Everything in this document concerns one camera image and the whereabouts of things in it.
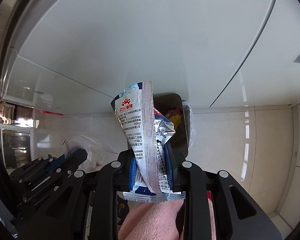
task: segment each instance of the clear plastic bag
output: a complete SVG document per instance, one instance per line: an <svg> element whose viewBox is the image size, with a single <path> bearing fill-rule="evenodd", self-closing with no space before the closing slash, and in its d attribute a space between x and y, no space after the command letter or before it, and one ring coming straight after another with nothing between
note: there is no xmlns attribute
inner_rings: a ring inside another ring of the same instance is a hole
<svg viewBox="0 0 300 240"><path fill-rule="evenodd" d="M88 153L87 159L79 165L80 170L86 173L98 171L104 165L117 160L118 154L108 145L96 138L87 135L77 135L63 143L65 158L69 157L76 149L85 149Z"/></svg>
<svg viewBox="0 0 300 240"><path fill-rule="evenodd" d="M188 136L188 148L193 145L195 140L195 129L193 127L193 112L189 105L183 104L183 111L185 114L185 120L186 120L186 130L187 130L187 136Z"/></svg>

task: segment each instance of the red crown logo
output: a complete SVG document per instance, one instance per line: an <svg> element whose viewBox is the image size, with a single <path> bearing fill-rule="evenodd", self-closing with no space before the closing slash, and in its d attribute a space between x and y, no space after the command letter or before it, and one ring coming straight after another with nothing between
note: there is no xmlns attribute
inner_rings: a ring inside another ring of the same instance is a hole
<svg viewBox="0 0 300 240"><path fill-rule="evenodd" d="M123 102L122 102L122 106L124 106L125 104L130 104L130 99L129 98L127 98L127 99L125 99Z"/></svg>

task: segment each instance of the silver screw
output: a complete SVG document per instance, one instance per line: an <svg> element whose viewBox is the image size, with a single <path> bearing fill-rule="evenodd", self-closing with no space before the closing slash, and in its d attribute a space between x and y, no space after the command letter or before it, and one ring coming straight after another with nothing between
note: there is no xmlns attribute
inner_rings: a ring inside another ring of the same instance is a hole
<svg viewBox="0 0 300 240"><path fill-rule="evenodd" d="M226 171L220 171L220 172L219 172L219 175L220 175L221 177L223 177L223 178L227 178L228 175L229 175L229 173L226 172Z"/></svg>
<svg viewBox="0 0 300 240"><path fill-rule="evenodd" d="M183 162L182 166L184 166L185 168L191 168L192 163L191 162Z"/></svg>
<svg viewBox="0 0 300 240"><path fill-rule="evenodd" d="M82 176L83 176L83 171L76 171L76 172L74 173L74 176L75 176L76 178L82 177Z"/></svg>
<svg viewBox="0 0 300 240"><path fill-rule="evenodd" d="M121 163L118 162L118 161L115 161L115 162L111 163L111 166L112 166L113 168L119 168L120 165L121 165Z"/></svg>

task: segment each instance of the barcode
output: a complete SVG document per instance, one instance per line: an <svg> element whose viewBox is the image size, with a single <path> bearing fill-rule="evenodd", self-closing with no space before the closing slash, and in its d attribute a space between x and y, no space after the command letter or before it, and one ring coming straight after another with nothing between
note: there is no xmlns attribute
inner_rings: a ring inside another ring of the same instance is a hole
<svg viewBox="0 0 300 240"><path fill-rule="evenodd" d="M145 182L145 180L143 179L142 175L140 172L137 172L137 175L136 175L136 182Z"/></svg>

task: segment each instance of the pink towel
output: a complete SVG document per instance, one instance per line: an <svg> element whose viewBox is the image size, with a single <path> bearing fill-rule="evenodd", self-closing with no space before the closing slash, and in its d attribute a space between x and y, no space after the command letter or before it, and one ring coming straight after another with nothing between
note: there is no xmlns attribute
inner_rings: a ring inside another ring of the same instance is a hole
<svg viewBox="0 0 300 240"><path fill-rule="evenodd" d="M207 191L211 237L216 240L216 227L210 191ZM138 202L128 213L119 234L119 240L182 240L176 227L176 215L183 205L183 200L161 203Z"/></svg>

